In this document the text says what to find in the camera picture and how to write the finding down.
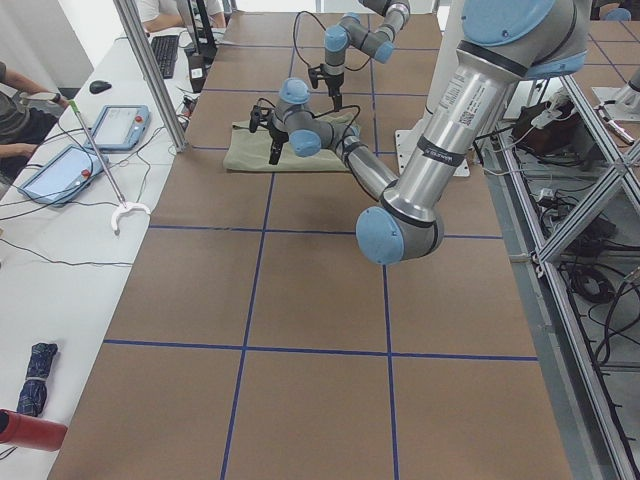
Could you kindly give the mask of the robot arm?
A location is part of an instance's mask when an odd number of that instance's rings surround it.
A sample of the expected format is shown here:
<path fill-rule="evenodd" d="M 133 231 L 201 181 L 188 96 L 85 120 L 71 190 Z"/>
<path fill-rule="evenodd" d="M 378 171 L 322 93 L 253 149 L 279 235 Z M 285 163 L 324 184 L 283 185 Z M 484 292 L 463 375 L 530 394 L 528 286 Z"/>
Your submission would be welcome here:
<path fill-rule="evenodd" d="M 435 251 L 443 224 L 436 205 L 508 88 L 523 80 L 578 71 L 584 64 L 591 5 L 587 1 L 467 1 L 454 20 L 462 37 L 458 65 L 411 157 L 395 175 L 347 124 L 321 120 L 299 78 L 284 81 L 277 104 L 254 109 L 252 127 L 272 138 L 270 163 L 284 145 L 300 157 L 333 151 L 374 205 L 356 223 L 361 252 L 390 265 Z"/>
<path fill-rule="evenodd" d="M 340 88 L 344 83 L 346 52 L 353 47 L 379 63 L 385 64 L 395 50 L 397 34 L 411 15 L 408 1 L 360 1 L 364 7 L 381 15 L 384 20 L 374 31 L 365 27 L 355 13 L 346 13 L 341 20 L 325 30 L 324 62 L 316 76 L 309 75 L 314 88 L 324 80 L 335 111 L 342 108 Z"/>

